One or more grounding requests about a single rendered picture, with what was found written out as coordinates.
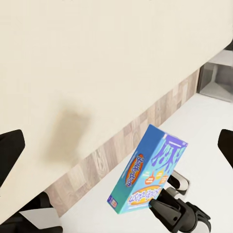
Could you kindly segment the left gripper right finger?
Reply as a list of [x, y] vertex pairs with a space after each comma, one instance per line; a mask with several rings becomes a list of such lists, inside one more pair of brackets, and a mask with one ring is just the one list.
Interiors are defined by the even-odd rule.
[[233, 168], [233, 131], [222, 129], [217, 145]]

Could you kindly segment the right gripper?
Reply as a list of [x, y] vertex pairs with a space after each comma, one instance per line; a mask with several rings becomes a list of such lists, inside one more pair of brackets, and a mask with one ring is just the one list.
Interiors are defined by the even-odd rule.
[[171, 233], [179, 233], [182, 226], [189, 221], [190, 212], [186, 203], [173, 198], [164, 188], [157, 197], [149, 203], [150, 210]]

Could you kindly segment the board game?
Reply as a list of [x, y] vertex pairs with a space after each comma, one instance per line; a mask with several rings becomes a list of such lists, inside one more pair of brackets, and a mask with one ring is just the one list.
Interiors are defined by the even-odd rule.
[[151, 208], [187, 146], [150, 124], [107, 203], [118, 215]]

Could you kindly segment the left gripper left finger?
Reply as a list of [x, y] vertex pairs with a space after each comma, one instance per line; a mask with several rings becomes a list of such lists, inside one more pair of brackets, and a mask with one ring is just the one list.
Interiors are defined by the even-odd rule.
[[0, 134], [0, 187], [24, 149], [22, 130]]

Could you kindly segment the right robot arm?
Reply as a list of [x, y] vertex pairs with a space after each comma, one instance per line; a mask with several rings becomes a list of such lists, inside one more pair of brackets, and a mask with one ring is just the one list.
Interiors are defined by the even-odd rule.
[[210, 216], [196, 205], [184, 202], [192, 183], [175, 170], [167, 182], [172, 187], [163, 188], [157, 200], [149, 203], [155, 217], [171, 233], [210, 233]]

